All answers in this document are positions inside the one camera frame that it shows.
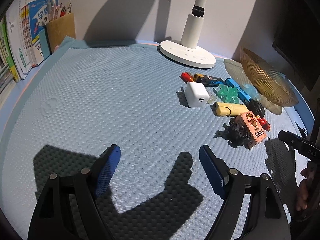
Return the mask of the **person right hand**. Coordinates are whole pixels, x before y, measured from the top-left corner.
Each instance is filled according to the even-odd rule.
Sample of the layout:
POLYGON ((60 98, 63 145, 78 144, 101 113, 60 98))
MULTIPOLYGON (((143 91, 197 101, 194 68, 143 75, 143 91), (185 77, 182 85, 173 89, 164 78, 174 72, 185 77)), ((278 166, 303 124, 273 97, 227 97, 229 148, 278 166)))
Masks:
POLYGON ((309 184, 312 183, 314 178, 314 169, 305 168, 301 171, 301 175, 304 179, 300 182, 299 189, 297 192, 296 210, 305 210, 308 207, 308 196, 309 196, 309 184))

